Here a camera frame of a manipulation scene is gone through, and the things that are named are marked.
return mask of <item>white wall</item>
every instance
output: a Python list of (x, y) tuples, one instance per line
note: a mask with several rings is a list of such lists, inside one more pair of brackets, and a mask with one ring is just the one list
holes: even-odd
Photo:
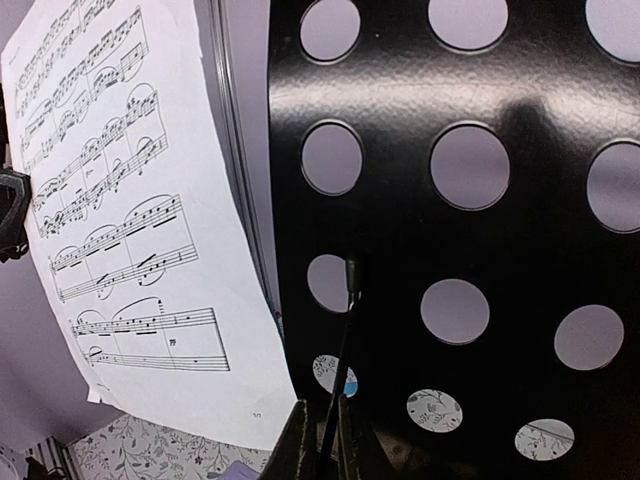
[[(0, 0), (0, 50), (32, 3)], [(16, 450), (50, 435), (66, 443), (120, 414), (87, 403), (87, 392), (31, 257), (0, 264), (0, 441)]]

